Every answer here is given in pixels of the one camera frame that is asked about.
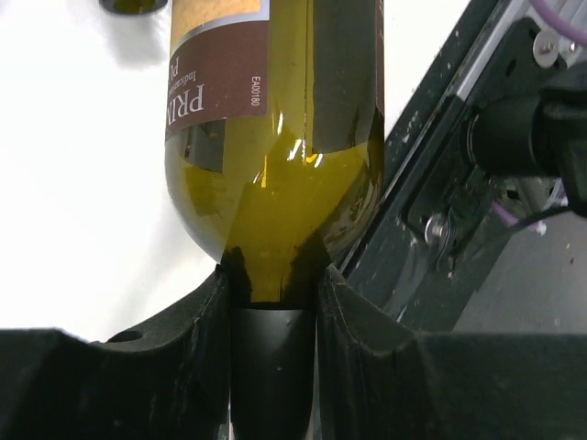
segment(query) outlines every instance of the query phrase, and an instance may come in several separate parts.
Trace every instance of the white background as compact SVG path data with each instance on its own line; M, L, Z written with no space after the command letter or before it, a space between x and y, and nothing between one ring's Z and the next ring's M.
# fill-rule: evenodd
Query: white background
M386 0L388 131L467 3ZM0 0L0 327L104 340L214 267L165 188L169 25Z

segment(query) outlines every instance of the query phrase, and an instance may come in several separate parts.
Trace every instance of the wine bottle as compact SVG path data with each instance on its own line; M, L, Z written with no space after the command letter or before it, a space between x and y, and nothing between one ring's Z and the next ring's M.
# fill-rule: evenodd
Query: wine bottle
M382 187L382 0L174 0L171 40L167 185L230 280L235 434L300 438L316 285Z
M161 9L167 0L100 0L100 5L113 14L138 16Z

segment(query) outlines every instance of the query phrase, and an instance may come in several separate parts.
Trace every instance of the maroon label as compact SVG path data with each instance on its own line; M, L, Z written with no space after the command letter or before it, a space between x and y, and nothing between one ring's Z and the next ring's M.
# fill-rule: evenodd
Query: maroon label
M169 69L166 137L209 121L267 113L269 23L208 29L186 40Z

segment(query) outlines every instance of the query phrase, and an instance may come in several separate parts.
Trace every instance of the metal bolt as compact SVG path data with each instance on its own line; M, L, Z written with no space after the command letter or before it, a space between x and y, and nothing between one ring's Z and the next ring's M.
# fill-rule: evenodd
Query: metal bolt
M443 214L433 214L426 222L424 240L429 246L438 244L448 232L447 219Z
M549 30L541 30L534 38L532 53L538 66L552 67L559 57L559 38Z
M553 50L554 50L554 43L549 43L545 46L542 46L542 48L540 48L540 53L550 53Z

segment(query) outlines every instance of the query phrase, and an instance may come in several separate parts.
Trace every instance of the wine label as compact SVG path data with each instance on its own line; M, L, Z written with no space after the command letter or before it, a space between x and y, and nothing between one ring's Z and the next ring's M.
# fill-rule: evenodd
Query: wine label
M267 113L270 0L173 0L166 137Z
M383 0L314 1L313 149L369 139L383 101Z

